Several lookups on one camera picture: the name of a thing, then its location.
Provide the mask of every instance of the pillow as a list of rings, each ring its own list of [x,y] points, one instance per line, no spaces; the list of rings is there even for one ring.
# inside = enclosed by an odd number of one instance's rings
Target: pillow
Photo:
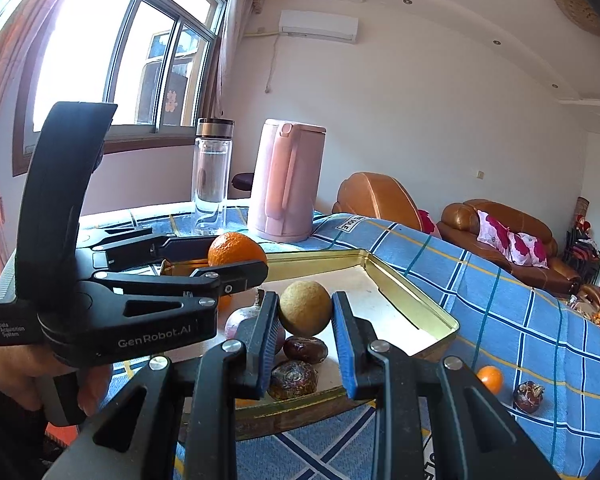
[[[509,231],[509,261],[516,265],[530,266],[531,251],[522,241],[520,235]]]
[[[422,224],[422,232],[424,234],[432,235],[442,239],[442,236],[440,236],[440,231],[438,231],[438,226],[433,223],[433,220],[431,220],[429,211],[418,209],[418,215],[420,216],[420,223]]]
[[[480,233],[478,241],[490,245],[507,260],[509,259],[509,229],[504,227],[492,215],[478,211],[480,217]]]
[[[548,269],[549,266],[546,264],[546,251],[544,245],[535,236],[528,235],[526,233],[518,233],[518,236],[522,239],[525,245],[529,248],[531,256],[531,265],[534,267],[542,267]]]

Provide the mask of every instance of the air conditioner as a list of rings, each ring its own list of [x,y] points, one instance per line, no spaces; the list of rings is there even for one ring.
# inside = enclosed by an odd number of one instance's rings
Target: air conditioner
[[[324,12],[283,10],[280,14],[279,32],[286,36],[355,43],[358,19]]]

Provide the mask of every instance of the window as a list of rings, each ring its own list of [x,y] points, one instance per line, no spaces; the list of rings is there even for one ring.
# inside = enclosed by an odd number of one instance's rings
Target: window
[[[58,101],[113,102],[106,152],[192,144],[226,0],[61,0],[27,54],[13,173]]]

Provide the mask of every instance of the screw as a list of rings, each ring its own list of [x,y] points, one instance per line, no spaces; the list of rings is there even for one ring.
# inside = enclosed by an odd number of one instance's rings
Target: screw
[[[464,366],[462,359],[456,357],[455,355],[450,355],[449,357],[446,357],[444,362],[445,368],[447,368],[448,370],[460,370]]]
[[[222,350],[228,353],[237,352],[240,348],[242,348],[242,341],[238,341],[237,339],[228,339],[222,343]]]
[[[149,361],[149,368],[151,370],[163,370],[169,364],[169,360],[166,357],[158,355]]]
[[[374,352],[380,353],[388,352],[389,348],[391,348],[391,345],[389,345],[389,343],[384,339],[376,339],[375,341],[372,341],[371,345],[369,346],[371,346],[371,349]]]

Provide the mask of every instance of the pink thermos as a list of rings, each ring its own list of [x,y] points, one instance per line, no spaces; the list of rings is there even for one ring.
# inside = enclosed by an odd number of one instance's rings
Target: pink thermos
[[[249,231],[273,242],[311,234],[326,129],[267,119],[253,176]]]

